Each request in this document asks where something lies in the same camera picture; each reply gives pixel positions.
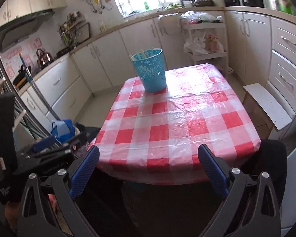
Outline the red checkered tablecloth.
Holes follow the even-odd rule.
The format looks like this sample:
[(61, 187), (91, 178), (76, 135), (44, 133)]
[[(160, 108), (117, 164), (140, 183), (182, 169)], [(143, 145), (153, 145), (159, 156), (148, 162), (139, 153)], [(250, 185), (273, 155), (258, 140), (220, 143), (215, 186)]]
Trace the red checkered tablecloth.
[(215, 66), (167, 71), (166, 84), (150, 94), (137, 77), (124, 83), (92, 141), (100, 170), (125, 181), (185, 185), (207, 180), (197, 156), (201, 144), (230, 166), (259, 149), (249, 115)]

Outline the black wok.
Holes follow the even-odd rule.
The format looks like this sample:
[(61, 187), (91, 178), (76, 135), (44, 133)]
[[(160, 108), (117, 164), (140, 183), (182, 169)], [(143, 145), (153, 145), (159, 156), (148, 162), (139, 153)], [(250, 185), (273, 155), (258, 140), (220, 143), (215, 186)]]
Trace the black wok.
[(21, 69), (18, 70), (18, 75), (16, 78), (13, 80), (13, 85), (17, 89), (21, 89), (27, 82), (28, 80), (26, 79), (26, 70), (24, 68), (24, 65), (21, 66)]

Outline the white chair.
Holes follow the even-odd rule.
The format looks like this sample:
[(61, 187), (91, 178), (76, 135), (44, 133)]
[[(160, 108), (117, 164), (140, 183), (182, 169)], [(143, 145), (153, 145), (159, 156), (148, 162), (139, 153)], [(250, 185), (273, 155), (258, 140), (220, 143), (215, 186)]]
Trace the white chair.
[(280, 140), (293, 122), (296, 113), (274, 88), (269, 92), (259, 83), (246, 85), (243, 106), (268, 128), (261, 139)]

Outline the blue plastic basket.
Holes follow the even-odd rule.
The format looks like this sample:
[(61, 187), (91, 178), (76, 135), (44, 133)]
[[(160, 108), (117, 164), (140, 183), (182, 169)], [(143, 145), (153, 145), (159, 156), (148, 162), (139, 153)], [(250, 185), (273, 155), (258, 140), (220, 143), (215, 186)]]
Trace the blue plastic basket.
[(167, 87), (166, 65), (161, 48), (154, 48), (152, 57), (131, 62), (147, 93), (157, 93)]

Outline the green bottle on windowsill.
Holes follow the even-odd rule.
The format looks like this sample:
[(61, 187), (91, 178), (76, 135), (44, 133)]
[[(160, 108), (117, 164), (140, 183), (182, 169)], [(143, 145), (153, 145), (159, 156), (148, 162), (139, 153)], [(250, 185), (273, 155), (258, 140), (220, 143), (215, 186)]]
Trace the green bottle on windowsill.
[(144, 6), (145, 6), (146, 11), (150, 10), (150, 7), (148, 6), (147, 0), (144, 0)]

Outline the white rolling storage cart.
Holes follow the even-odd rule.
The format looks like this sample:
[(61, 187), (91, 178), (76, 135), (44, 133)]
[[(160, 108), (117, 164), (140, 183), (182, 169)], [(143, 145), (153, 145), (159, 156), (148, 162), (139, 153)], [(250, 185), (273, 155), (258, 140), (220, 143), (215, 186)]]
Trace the white rolling storage cart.
[(229, 68), (228, 38), (225, 16), (219, 11), (188, 11), (180, 15), (184, 38), (183, 51), (193, 64), (210, 63), (223, 76)]

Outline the blue white bag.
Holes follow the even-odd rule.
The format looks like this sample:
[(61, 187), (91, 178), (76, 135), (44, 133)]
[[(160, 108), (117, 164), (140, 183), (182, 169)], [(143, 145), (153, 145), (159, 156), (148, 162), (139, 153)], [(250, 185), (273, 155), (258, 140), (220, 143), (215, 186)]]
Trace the blue white bag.
[(60, 143), (65, 143), (75, 136), (75, 127), (72, 120), (56, 120), (52, 121), (51, 135)]

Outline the steel kettle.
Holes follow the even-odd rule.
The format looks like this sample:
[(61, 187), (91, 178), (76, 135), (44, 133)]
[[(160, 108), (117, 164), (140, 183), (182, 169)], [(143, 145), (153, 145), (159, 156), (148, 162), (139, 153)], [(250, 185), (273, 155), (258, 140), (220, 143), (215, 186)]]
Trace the steel kettle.
[(45, 67), (49, 66), (51, 63), (54, 62), (53, 56), (46, 52), (44, 49), (37, 49), (37, 64), (41, 70), (45, 69)]

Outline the dish rack with utensils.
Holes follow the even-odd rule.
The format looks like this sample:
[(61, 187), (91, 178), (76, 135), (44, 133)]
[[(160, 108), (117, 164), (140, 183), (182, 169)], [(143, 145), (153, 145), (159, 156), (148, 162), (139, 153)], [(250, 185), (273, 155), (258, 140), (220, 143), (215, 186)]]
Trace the dish rack with utensils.
[(59, 24), (58, 33), (65, 47), (73, 50), (91, 37), (90, 23), (84, 14), (74, 11), (67, 15), (65, 22)]

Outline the range hood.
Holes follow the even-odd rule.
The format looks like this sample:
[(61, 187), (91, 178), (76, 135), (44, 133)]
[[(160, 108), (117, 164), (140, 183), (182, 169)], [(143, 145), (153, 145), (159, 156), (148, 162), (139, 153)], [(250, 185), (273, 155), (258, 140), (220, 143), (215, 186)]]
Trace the range hood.
[(12, 20), (0, 27), (0, 52), (27, 39), (49, 21), (55, 12), (52, 9), (38, 11)]

